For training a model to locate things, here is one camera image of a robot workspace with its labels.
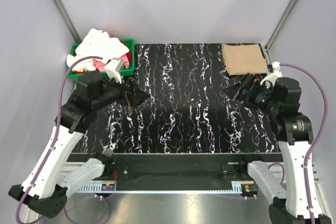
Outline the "beige t-shirt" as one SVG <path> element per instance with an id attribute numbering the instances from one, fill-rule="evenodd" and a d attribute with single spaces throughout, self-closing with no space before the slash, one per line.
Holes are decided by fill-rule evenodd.
<path id="1" fill-rule="evenodd" d="M 222 53 L 229 76 L 267 73 L 267 64 L 258 44 L 223 45 Z"/>

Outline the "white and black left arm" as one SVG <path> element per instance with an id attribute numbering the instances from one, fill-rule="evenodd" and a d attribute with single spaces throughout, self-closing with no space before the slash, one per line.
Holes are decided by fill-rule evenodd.
<path id="1" fill-rule="evenodd" d="M 134 78 L 117 81 L 94 71 L 82 74 L 68 101 L 60 105 L 50 140 L 33 171 L 22 184 L 13 185 L 8 194 L 20 206 L 26 205 L 42 217 L 56 217 L 84 184 L 113 175 L 111 149 L 93 153 L 70 174 L 60 175 L 73 148 L 96 120 L 97 112 L 113 103 L 136 108 L 149 97 Z"/>

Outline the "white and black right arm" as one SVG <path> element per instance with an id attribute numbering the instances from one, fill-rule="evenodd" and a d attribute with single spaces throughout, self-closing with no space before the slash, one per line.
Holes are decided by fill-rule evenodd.
<path id="1" fill-rule="evenodd" d="M 258 78 L 245 75 L 233 100 L 260 109 L 270 119 L 282 159 L 286 187 L 278 182 L 265 162 L 245 162 L 238 167 L 244 180 L 253 179 L 269 202 L 271 223 L 331 223 L 323 213 L 314 183 L 310 148 L 310 119 L 299 111 L 301 88 L 288 77 Z"/>

